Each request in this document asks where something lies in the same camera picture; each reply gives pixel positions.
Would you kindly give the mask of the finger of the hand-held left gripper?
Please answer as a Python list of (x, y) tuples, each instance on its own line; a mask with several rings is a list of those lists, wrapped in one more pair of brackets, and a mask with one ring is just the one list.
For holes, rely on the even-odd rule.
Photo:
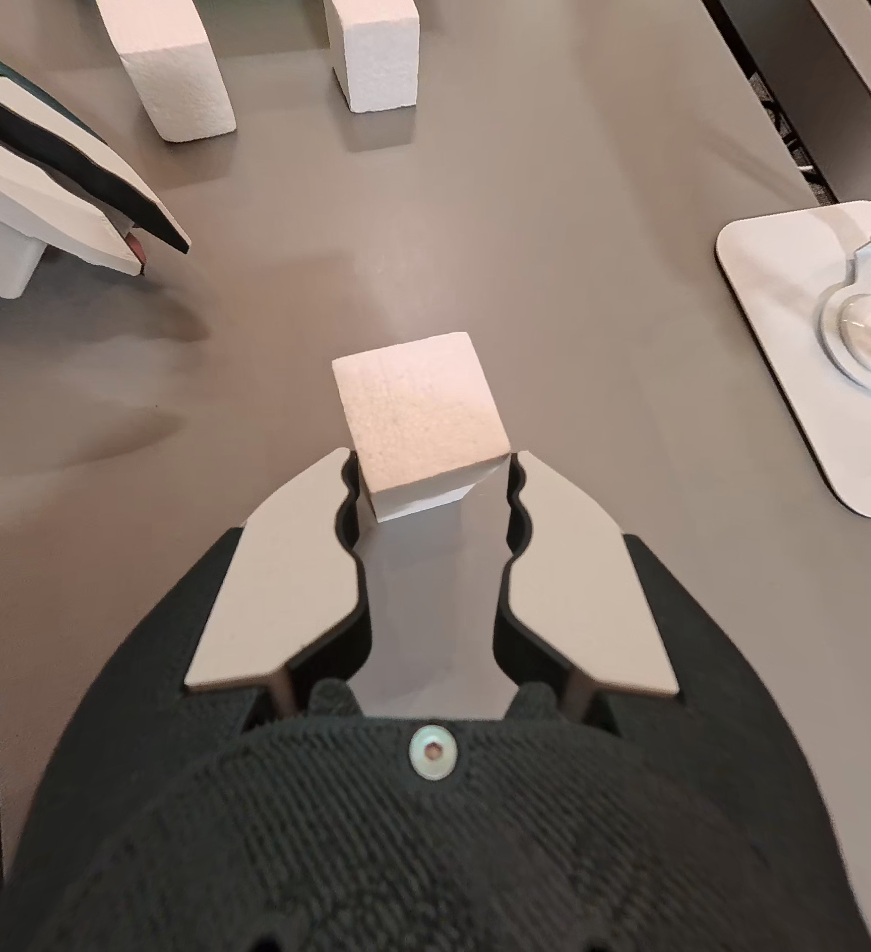
[(141, 177), (59, 101), (1, 60), (0, 141), (96, 204), (117, 228), (118, 212), (125, 212), (132, 230), (189, 252), (189, 237)]
[(118, 218), (120, 228), (0, 141), (0, 297), (22, 295), (49, 245), (99, 267), (141, 274), (143, 251), (129, 242), (132, 220), (125, 212)]

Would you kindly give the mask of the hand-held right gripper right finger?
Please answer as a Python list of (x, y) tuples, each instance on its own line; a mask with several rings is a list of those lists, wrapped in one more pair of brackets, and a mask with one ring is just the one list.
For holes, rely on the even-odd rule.
[(493, 653), (515, 684), (546, 684), (583, 720), (596, 694), (670, 700), (680, 684), (619, 525), (593, 498), (521, 450)]

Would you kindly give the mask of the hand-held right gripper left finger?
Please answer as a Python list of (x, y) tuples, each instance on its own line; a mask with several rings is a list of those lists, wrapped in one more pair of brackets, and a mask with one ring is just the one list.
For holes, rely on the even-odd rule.
[(324, 679), (350, 680), (372, 649), (359, 539), (358, 456), (339, 447), (243, 524), (184, 677), (191, 692), (261, 687), (280, 717)]

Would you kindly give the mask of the white foam cube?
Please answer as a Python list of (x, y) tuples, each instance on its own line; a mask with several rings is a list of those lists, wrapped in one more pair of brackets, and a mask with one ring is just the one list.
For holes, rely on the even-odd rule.
[(460, 501), (511, 444), (465, 331), (332, 362), (379, 524)]

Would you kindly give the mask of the grey adjoining desk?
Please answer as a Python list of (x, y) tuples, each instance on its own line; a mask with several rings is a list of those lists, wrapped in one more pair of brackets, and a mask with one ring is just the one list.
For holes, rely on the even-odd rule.
[(818, 199), (871, 200), (871, 2), (705, 7)]

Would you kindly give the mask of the white curved foam block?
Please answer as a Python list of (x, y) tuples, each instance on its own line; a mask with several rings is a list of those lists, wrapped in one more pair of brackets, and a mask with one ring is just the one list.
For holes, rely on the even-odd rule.
[(97, 1), (122, 65), (162, 140), (215, 138), (237, 119), (192, 1)]

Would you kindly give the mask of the white rectangular foam block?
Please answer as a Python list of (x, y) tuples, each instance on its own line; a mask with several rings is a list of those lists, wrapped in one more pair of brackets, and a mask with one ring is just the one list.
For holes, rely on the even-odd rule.
[(325, 1), (334, 74), (352, 113), (413, 108), (420, 21), (413, 1)]

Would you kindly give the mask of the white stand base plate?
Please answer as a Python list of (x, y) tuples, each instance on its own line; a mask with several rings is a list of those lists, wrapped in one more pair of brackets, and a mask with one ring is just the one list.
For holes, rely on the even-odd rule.
[(871, 201), (732, 222), (715, 256), (824, 480), (871, 518)]

